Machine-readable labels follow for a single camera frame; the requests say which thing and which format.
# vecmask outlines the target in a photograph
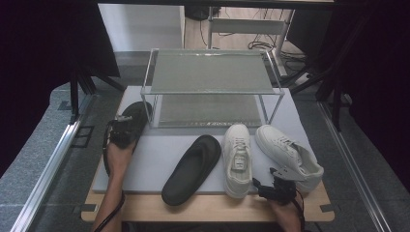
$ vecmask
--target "floor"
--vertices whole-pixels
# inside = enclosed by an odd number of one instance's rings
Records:
[[[234,14],[231,9],[220,10],[221,14],[231,17],[248,15],[260,17],[264,13],[240,12]],[[186,48],[204,48],[205,43],[200,36],[200,29],[206,30],[206,21],[198,22],[187,19]],[[226,48],[247,49],[254,36],[240,35],[214,36],[214,46]],[[283,51],[296,53],[298,59],[290,59],[287,70],[292,73],[303,63],[300,51],[290,43],[285,43]],[[143,81],[148,61],[148,53],[120,53],[117,61],[122,75],[118,82],[124,85],[140,85]],[[105,123],[112,119],[116,107],[122,98],[122,93],[111,86],[93,78],[98,91],[91,99],[91,110],[85,111],[86,116],[81,123],[81,132],[65,155],[46,193],[41,207],[34,217],[29,231],[87,231],[91,224],[80,218],[80,212],[86,210],[83,205],[87,191],[91,185],[97,164],[101,157],[101,143]],[[410,228],[410,195],[395,176],[395,173],[384,161],[381,154],[371,144],[363,132],[350,117],[348,106],[341,109],[340,125],[342,133],[331,132],[325,110],[315,100],[314,93],[320,83],[293,96],[302,124],[307,132],[310,146],[319,162],[325,167],[324,184],[332,201],[336,218],[331,222],[309,222],[307,229],[319,231],[407,231]],[[33,135],[21,150],[15,162],[0,179],[0,231],[10,231],[15,224],[21,209],[27,201],[32,189],[58,145],[61,135],[71,117],[70,87],[68,84],[56,88],[50,96],[50,106]],[[347,145],[347,152],[341,144]],[[353,157],[354,164],[360,169],[360,175],[365,180],[365,186],[370,189],[370,196],[376,205],[368,205],[357,188],[352,172],[346,163],[343,153]],[[390,228],[377,229],[370,213],[372,209],[381,209]],[[175,224],[139,223],[140,231],[181,231],[175,229]],[[186,231],[230,231],[226,224],[189,225]],[[237,231],[268,231],[272,224],[244,224]]]

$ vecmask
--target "white platform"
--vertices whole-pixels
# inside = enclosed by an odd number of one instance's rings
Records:
[[[118,108],[119,113],[123,112],[131,103],[142,101],[140,89],[140,86],[127,88]],[[284,91],[285,95],[278,107],[273,126],[290,138],[299,141],[311,151],[295,103],[289,90],[284,89]],[[273,110],[275,103],[269,102],[269,100],[264,101],[267,105],[267,113],[272,113],[269,109]],[[219,142],[222,142],[226,130],[227,128],[151,129],[147,126],[133,154],[123,189],[145,193],[161,192],[176,164],[198,136],[211,134]],[[260,151],[254,139],[255,131],[256,129],[249,129],[253,177],[258,179],[262,185],[270,186],[274,178],[269,173],[269,168],[276,167],[276,164]],[[220,161],[197,193],[222,193],[224,192],[223,180],[223,160],[220,156]],[[99,166],[92,190],[104,192],[107,181],[108,177],[102,164]]]

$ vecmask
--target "white leather sneaker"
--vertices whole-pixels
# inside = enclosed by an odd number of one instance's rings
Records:
[[[222,141],[225,192],[233,198],[247,196],[252,180],[249,131],[243,124],[232,125]]]
[[[298,142],[270,125],[258,128],[255,140],[262,152],[279,164],[280,168],[274,175],[295,181],[296,187],[304,192],[313,191],[319,185],[323,167]]]

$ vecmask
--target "shoe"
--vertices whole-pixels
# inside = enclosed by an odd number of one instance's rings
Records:
[[[270,125],[258,128],[255,140],[262,152],[279,164],[276,176],[296,181],[296,187],[303,192],[313,191],[319,185],[323,167],[298,142]]]
[[[109,167],[107,159],[106,145],[109,142],[114,143],[120,149],[127,148],[132,142],[136,144],[144,131],[145,125],[148,122],[147,110],[149,114],[152,112],[152,106],[148,102],[144,104],[138,101],[129,105],[122,115],[117,115],[115,120],[107,123],[102,143],[102,157],[105,166],[105,171],[109,176]]]
[[[252,183],[249,131],[243,124],[232,125],[223,139],[225,192],[233,198],[248,195]]]
[[[217,165],[220,152],[220,143],[213,136],[199,136],[181,157],[163,186],[163,202],[179,206],[190,199]]]

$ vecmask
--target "forearm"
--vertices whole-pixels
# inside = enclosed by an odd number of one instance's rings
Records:
[[[107,190],[94,221],[92,231],[95,231],[96,228],[106,219],[109,214],[114,211],[114,209],[120,203],[122,197],[123,181],[123,173],[118,175],[112,173],[110,175]],[[102,231],[121,231],[121,221],[121,211],[119,211]]]

